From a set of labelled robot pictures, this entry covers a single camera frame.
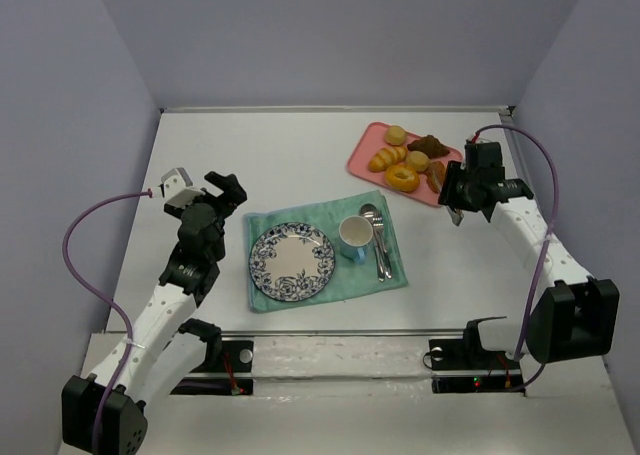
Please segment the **stainless steel tongs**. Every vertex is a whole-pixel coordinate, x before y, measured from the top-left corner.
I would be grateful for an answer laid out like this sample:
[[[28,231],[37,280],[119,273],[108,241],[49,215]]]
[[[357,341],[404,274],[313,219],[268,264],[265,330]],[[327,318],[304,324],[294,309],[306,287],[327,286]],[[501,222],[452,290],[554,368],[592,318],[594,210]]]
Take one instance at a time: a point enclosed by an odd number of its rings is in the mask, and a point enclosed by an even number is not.
[[[451,207],[447,207],[447,211],[449,213],[452,223],[455,226],[459,226],[464,219],[463,211],[460,209],[451,208]]]

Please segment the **orange-brown pastry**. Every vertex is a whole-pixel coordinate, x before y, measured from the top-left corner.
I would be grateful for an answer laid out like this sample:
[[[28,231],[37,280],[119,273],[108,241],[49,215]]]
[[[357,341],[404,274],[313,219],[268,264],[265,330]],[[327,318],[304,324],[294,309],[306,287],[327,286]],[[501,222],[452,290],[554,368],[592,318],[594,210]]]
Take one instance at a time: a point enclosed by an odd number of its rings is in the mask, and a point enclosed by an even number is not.
[[[440,161],[432,161],[424,171],[430,190],[439,194],[446,179],[446,166]]]

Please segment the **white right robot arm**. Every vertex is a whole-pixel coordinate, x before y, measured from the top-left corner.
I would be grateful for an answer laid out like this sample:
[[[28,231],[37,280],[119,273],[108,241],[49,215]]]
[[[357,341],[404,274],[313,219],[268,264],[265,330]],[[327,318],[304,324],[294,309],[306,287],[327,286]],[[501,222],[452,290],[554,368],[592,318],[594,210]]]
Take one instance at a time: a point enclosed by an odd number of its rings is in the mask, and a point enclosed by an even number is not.
[[[533,192],[509,179],[497,142],[467,143],[465,158],[449,163],[440,204],[459,223],[480,212],[507,240],[535,284],[525,301],[526,322],[478,324],[480,346],[513,359],[530,355],[541,364],[607,354],[620,294],[609,279],[596,279],[549,233]]]

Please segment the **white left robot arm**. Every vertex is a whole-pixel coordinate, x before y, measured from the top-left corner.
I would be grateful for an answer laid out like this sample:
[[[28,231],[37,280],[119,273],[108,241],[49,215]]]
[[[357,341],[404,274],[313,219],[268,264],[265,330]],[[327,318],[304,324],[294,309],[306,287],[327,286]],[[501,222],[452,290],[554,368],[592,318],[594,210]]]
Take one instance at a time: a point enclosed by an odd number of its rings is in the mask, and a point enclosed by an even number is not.
[[[130,319],[112,299],[125,333],[87,376],[73,376],[61,393],[62,440],[90,454],[135,454],[148,431],[148,414],[193,369],[218,358],[221,330],[194,318],[225,257],[224,226],[247,199],[233,174],[211,171],[213,195],[194,185],[178,167],[160,183],[139,192],[159,198],[166,214],[179,220],[177,243],[149,300]]]

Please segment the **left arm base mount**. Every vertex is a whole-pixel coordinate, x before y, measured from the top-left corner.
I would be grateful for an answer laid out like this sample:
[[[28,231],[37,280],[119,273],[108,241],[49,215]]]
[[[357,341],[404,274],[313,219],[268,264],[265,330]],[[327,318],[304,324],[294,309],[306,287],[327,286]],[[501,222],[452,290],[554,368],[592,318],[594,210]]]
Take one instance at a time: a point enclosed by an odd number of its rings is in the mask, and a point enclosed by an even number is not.
[[[220,354],[205,361],[171,391],[172,395],[251,396],[254,393],[252,375],[254,341],[222,340]]]

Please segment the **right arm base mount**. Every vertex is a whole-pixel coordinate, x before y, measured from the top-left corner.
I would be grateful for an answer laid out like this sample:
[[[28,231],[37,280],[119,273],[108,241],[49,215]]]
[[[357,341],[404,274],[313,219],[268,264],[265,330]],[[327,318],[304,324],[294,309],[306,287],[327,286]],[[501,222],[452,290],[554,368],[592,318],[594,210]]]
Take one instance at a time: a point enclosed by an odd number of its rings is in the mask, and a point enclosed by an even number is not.
[[[469,321],[459,338],[429,341],[423,366],[433,374],[435,394],[524,393],[524,378],[518,362],[504,351],[486,350],[480,342],[479,326],[499,317]]]

